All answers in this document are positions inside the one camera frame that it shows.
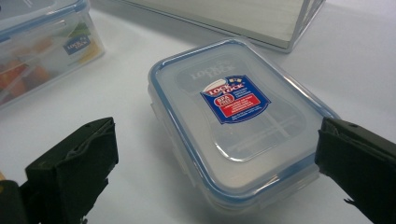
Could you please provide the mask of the large clear plastic food container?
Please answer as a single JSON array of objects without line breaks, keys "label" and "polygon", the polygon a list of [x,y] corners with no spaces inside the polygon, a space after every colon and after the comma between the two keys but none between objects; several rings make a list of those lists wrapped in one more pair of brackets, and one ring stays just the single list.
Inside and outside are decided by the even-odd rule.
[{"label": "large clear plastic food container", "polygon": [[103,53],[89,0],[0,0],[0,108]]}]

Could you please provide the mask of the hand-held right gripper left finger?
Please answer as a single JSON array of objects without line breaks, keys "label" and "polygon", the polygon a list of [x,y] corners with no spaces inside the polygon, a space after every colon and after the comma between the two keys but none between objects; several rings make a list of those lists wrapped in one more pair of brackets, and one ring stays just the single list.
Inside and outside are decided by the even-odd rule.
[{"label": "hand-held right gripper left finger", "polygon": [[25,168],[22,198],[33,224],[86,224],[119,162],[112,118],[89,122]]}]

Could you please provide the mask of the white wire shelf rack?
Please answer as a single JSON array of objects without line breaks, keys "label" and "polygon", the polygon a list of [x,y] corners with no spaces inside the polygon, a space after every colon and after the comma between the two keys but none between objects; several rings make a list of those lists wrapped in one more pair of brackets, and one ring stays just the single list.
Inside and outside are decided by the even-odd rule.
[{"label": "white wire shelf rack", "polygon": [[290,53],[326,0],[121,0]]}]

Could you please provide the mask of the small clear plastic food container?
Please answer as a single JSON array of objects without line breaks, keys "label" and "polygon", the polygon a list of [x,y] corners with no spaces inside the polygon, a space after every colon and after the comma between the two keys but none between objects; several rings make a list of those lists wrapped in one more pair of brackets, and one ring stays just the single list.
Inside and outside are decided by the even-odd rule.
[{"label": "small clear plastic food container", "polygon": [[258,210],[318,178],[318,131],[334,112],[249,42],[156,63],[148,93],[183,172],[218,210]]}]

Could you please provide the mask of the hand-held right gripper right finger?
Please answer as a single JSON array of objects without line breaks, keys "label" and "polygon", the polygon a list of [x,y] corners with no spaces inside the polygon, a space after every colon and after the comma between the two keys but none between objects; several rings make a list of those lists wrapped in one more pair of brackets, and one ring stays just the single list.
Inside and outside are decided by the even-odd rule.
[{"label": "hand-held right gripper right finger", "polygon": [[374,224],[396,224],[396,144],[361,126],[325,118],[315,164]]}]

